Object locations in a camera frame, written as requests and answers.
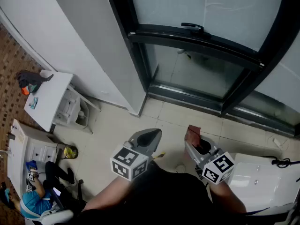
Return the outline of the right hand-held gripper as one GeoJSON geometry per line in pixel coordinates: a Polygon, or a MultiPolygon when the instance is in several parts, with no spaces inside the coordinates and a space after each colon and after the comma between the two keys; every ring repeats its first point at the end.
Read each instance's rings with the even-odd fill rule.
{"type": "Polygon", "coordinates": [[[195,170],[200,179],[206,179],[215,185],[227,179],[235,167],[232,156],[221,148],[214,147],[215,142],[207,136],[201,136],[200,146],[203,150],[210,150],[209,153],[201,155],[192,144],[185,141],[185,148],[196,162],[195,170]]]}

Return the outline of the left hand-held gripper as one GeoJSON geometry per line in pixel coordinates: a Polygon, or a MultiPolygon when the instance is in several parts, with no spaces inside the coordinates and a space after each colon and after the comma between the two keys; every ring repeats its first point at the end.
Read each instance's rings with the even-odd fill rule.
{"type": "Polygon", "coordinates": [[[149,128],[134,133],[110,157],[111,171],[133,181],[145,173],[162,138],[162,130],[149,128]]]}

